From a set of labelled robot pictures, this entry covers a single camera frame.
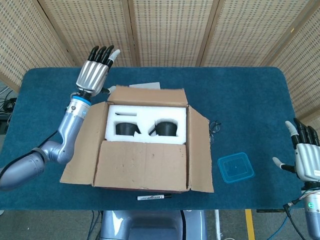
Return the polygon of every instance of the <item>box flap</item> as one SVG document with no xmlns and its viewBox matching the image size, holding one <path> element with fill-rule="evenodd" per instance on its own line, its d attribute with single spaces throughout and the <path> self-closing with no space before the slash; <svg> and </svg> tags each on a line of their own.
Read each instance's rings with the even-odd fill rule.
<svg viewBox="0 0 320 240">
<path fill-rule="evenodd" d="M 188 108 L 189 186 L 191 190 L 213 193 L 209 121 Z"/>
<path fill-rule="evenodd" d="M 95 187 L 185 192 L 186 146 L 103 141 Z"/>
<path fill-rule="evenodd" d="M 90 107 L 75 140 L 73 158 L 64 168 L 61 183 L 93 184 L 98 153 L 106 131 L 107 110 L 106 102 Z"/>
<path fill-rule="evenodd" d="M 145 89 L 116 86 L 108 102 L 117 105 L 173 106 L 182 107 L 188 104 L 184 89 Z"/>
</svg>

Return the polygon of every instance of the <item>black cup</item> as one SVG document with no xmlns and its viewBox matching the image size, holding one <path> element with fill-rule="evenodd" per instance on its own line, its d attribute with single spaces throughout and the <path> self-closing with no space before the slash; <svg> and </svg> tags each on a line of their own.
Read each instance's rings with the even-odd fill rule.
<svg viewBox="0 0 320 240">
<path fill-rule="evenodd" d="M 163 121 L 158 123 L 149 133 L 149 135 L 151 135 L 155 131 L 159 136 L 176 136 L 177 128 L 178 127 L 175 123 L 171 121 Z"/>
<path fill-rule="evenodd" d="M 115 125 L 115 134 L 134 136 L 135 132 L 140 134 L 140 130 L 137 125 L 129 122 L 121 122 Z"/>
</svg>

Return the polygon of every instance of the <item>blue lid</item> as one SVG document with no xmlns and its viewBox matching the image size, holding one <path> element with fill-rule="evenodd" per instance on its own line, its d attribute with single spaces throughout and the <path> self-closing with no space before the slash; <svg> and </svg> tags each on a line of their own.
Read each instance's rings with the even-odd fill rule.
<svg viewBox="0 0 320 240">
<path fill-rule="evenodd" d="M 255 176 L 249 158 L 244 152 L 220 157 L 218 159 L 218 166 L 223 180 L 227 184 L 232 184 Z"/>
</svg>

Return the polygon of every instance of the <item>blue carpet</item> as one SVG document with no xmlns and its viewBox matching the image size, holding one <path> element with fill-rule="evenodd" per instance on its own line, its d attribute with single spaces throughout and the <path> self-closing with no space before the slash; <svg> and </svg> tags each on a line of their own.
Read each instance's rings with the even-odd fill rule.
<svg viewBox="0 0 320 240">
<path fill-rule="evenodd" d="M 54 132 L 75 92 L 80 68 L 36 68 L 28 71 L 20 89 L 0 155 L 0 166 L 28 152 Z M 294 163 L 285 120 L 294 111 L 282 72 L 274 67 L 132 67 L 112 68 L 105 87 L 160 82 L 162 88 L 184 88 L 190 105 L 221 130 L 211 146 L 215 193 L 185 192 L 162 200 L 137 201 L 146 192 L 108 190 L 59 183 L 63 165 L 49 163 L 44 173 L 26 185 L 0 192 L 0 209 L 265 209 L 281 208 L 300 194 L 294 174 L 277 168 L 272 157 Z M 93 103 L 106 101 L 99 94 Z M 255 177 L 227 184 L 217 160 L 245 152 Z"/>
</svg>

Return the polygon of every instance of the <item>robot finger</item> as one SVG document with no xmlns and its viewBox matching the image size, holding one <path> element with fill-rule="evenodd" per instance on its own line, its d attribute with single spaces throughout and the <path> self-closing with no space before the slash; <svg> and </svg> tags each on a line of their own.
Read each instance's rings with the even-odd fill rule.
<svg viewBox="0 0 320 240">
<path fill-rule="evenodd" d="M 304 126 L 304 131 L 305 131 L 305 136 L 306 136 L 306 142 L 308 144 L 314 144 L 314 141 L 312 139 L 311 133 L 310 133 L 309 129 L 306 126 Z"/>
<path fill-rule="evenodd" d="M 300 138 L 299 138 L 299 134 L 297 132 L 296 127 L 289 121 L 285 121 L 285 125 L 286 127 L 289 129 L 290 132 L 290 136 L 291 136 L 291 140 L 292 140 L 292 144 L 293 144 L 293 148 L 297 149 L 297 144 L 300 143 Z"/>
<path fill-rule="evenodd" d="M 96 52 L 98 51 L 99 46 L 95 46 L 94 48 L 92 48 L 90 55 L 88 57 L 88 61 L 93 61 L 95 59 L 96 56 Z"/>
<path fill-rule="evenodd" d="M 306 126 L 303 125 L 303 123 L 300 122 L 297 118 L 294 118 L 293 121 L 296 124 L 296 129 L 299 134 L 300 142 L 302 144 L 306 144 L 307 143 L 307 137 L 306 137 L 306 131 L 305 131 Z"/>
<path fill-rule="evenodd" d="M 280 168 L 280 169 L 282 169 L 282 170 L 286 170 L 286 171 L 288 171 L 288 172 L 290 172 L 290 173 L 293 173 L 293 174 L 296 173 L 295 166 L 284 164 L 283 162 L 281 162 L 281 161 L 279 160 L 279 158 L 277 158 L 277 157 L 275 157 L 275 156 L 272 158 L 272 160 L 273 160 L 274 164 L 275 164 L 278 168 Z"/>
<path fill-rule="evenodd" d="M 311 134 L 313 145 L 320 146 L 320 142 L 319 142 L 319 138 L 316 130 L 312 126 L 308 126 L 308 130 Z"/>
<path fill-rule="evenodd" d="M 104 54 L 104 52 L 105 52 L 106 49 L 107 49 L 107 47 L 106 47 L 106 46 L 103 46 L 103 47 L 100 48 L 100 50 L 97 52 L 97 54 L 96 54 L 96 56 L 95 56 L 95 59 L 94 59 L 97 63 L 100 63 L 101 57 L 102 57 L 102 55 Z"/>
<path fill-rule="evenodd" d="M 115 46 L 111 45 L 105 50 L 105 53 L 104 53 L 104 55 L 102 57 L 102 60 L 101 60 L 102 64 L 106 64 L 106 62 L 107 62 L 107 60 L 108 60 L 108 58 L 109 58 L 109 56 L 111 54 L 111 51 L 112 51 L 112 49 L 114 49 L 114 47 Z"/>
</svg>

